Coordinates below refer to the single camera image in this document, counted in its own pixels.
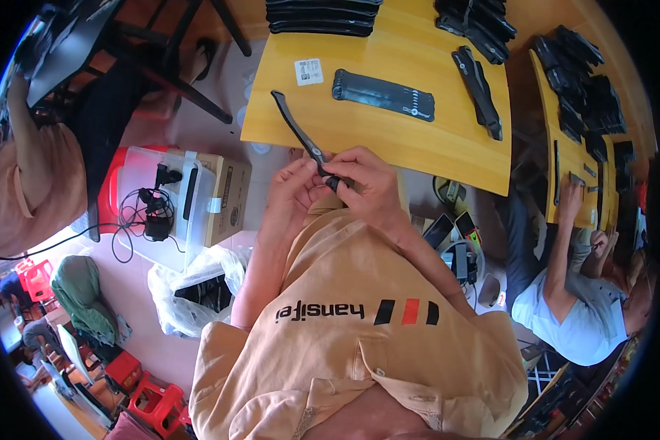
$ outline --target tiled floor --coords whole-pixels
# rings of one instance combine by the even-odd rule
[[[243,232],[220,243],[229,249],[237,246],[252,246],[259,229],[266,204],[269,182],[276,171],[289,162],[287,148],[274,146],[267,154],[256,154],[249,145],[240,142],[240,127],[237,123],[238,110],[246,105],[243,95],[246,80],[260,62],[264,40],[252,41],[253,55],[244,57],[236,45],[223,44],[214,58],[208,78],[194,83],[194,87],[235,117],[231,125],[222,124],[194,104],[184,100],[178,113],[168,123],[152,123],[148,120],[132,119],[121,146],[145,144],[176,144],[181,149],[220,154],[252,163],[253,171]],[[432,176],[413,170],[404,170],[407,201],[421,210],[421,215],[440,214],[440,202],[433,194]],[[484,250],[490,260],[498,266],[505,257],[505,238],[498,222],[491,195],[484,191],[468,188],[467,199],[475,224],[480,227]],[[57,237],[50,243],[58,241]],[[37,246],[44,248],[45,243]],[[129,251],[117,241],[114,251],[123,258]],[[191,391],[198,341],[185,340],[162,333],[157,310],[147,285],[147,273],[153,264],[134,255],[127,264],[117,262],[112,254],[110,236],[100,243],[79,239],[61,245],[54,251],[42,254],[57,263],[68,253],[88,253],[98,264],[100,288],[112,309],[123,315],[132,328],[132,336],[124,348],[140,359],[146,370],[166,382],[178,384],[186,393]],[[470,304],[474,296],[469,297]],[[478,312],[485,309],[478,307]],[[524,328],[517,329],[519,339],[534,340],[534,336]]]

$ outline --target clear plastic bag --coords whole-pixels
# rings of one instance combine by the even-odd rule
[[[174,272],[155,264],[147,276],[149,291],[156,305],[159,324],[164,334],[200,338],[202,328],[208,322],[230,322],[234,296],[242,285],[252,248],[239,247],[231,251],[220,246],[204,249],[186,270],[186,274]],[[233,297],[220,313],[184,298],[174,296],[178,289],[194,286],[208,279],[225,275],[225,284]]]

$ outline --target white chair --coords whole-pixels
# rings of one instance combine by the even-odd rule
[[[76,338],[74,338],[73,335],[69,333],[63,325],[58,324],[56,327],[59,330],[59,339],[61,339],[61,345],[66,352],[66,356],[71,359],[71,362],[73,362],[73,365],[75,365],[81,374],[83,374],[88,379],[88,387],[95,384],[97,380],[105,375],[103,369],[100,369],[100,372],[95,377],[95,379],[91,377],[90,372],[88,372],[88,368],[86,367],[86,363],[84,362],[83,358],[81,357],[81,353],[78,350],[78,343],[76,342]]]

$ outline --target label sticker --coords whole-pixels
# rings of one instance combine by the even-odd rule
[[[296,82],[298,85],[306,86],[323,82],[323,69],[320,67],[320,58],[299,60],[293,65],[296,66]]]

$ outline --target stack of black straps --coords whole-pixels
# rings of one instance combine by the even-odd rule
[[[509,57],[506,43],[516,37],[516,29],[505,19],[505,0],[436,0],[440,16],[435,26],[460,37],[467,37],[491,64],[502,64]]]
[[[369,37],[384,0],[266,0],[273,34],[307,32]]]
[[[606,162],[601,135],[625,133],[626,122],[609,78],[592,76],[591,66],[604,63],[599,48],[560,25],[553,39],[537,36],[533,49],[550,88],[560,99],[560,129],[578,144],[584,137],[589,154],[599,162]]]

